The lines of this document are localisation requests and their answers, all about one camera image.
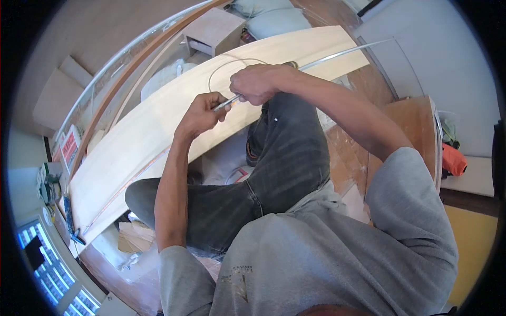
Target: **right hand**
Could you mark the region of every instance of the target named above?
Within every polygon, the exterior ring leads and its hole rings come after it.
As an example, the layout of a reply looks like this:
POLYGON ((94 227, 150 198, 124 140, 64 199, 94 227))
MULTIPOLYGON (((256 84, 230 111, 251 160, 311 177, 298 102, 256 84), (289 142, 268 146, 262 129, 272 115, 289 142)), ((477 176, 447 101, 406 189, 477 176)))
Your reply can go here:
POLYGON ((247 66, 230 77, 230 91, 241 94, 242 102, 262 105, 280 91, 276 82, 287 68, 292 69, 286 65, 247 66))

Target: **hand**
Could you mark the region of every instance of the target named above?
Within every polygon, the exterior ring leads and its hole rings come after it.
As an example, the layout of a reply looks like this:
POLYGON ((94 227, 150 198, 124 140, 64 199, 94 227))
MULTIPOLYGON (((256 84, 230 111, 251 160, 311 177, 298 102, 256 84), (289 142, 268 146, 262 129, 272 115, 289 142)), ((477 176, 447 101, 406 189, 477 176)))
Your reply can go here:
POLYGON ((213 109, 226 100, 227 98, 219 92, 197 95, 176 128, 175 134, 194 140, 203 132, 213 128, 218 121, 225 121, 230 105, 218 112, 214 112, 213 109))
POLYGON ((255 106, 264 104, 280 91, 276 82, 289 69, 293 68, 286 65, 247 66, 230 77, 230 91, 241 94, 242 102, 249 101, 255 106))

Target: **sweatshirt sleeve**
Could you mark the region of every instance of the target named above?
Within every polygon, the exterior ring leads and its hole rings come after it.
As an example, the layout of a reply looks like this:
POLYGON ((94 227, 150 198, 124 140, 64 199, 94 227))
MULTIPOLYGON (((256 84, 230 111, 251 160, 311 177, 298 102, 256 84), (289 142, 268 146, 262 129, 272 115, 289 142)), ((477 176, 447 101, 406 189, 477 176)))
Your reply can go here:
POLYGON ((165 315, 209 315, 216 284, 186 248, 171 246, 160 252, 160 296, 165 315))
POLYGON ((420 153, 402 147, 376 172, 366 202, 374 225, 442 270, 456 274, 450 221, 420 153))

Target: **white wall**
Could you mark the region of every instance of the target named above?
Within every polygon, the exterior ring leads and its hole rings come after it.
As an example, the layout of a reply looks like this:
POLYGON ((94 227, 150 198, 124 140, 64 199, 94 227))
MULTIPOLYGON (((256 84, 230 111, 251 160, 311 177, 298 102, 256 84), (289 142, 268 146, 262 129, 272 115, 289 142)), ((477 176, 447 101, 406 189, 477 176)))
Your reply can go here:
POLYGON ((449 0, 394 0, 356 29, 400 98, 429 95, 438 110, 460 116, 460 151, 490 157, 499 120, 494 81, 471 30, 449 0))
POLYGON ((23 225, 35 219, 44 206, 36 193, 38 169, 48 161, 44 139, 13 127, 9 133, 7 156, 7 179, 14 221, 17 225, 23 225))

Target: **forearm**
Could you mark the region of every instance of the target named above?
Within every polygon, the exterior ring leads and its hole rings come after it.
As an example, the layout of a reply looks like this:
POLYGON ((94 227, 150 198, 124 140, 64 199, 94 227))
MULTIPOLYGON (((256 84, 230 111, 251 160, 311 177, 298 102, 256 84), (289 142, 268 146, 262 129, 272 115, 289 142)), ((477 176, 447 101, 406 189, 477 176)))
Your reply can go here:
POLYGON ((412 147, 399 126, 358 93, 295 70, 276 80, 281 91, 297 94, 315 105, 382 161, 400 147, 412 147))
POLYGON ((176 130, 155 199, 155 234, 158 251, 186 247, 188 223, 188 151, 192 138, 176 130))

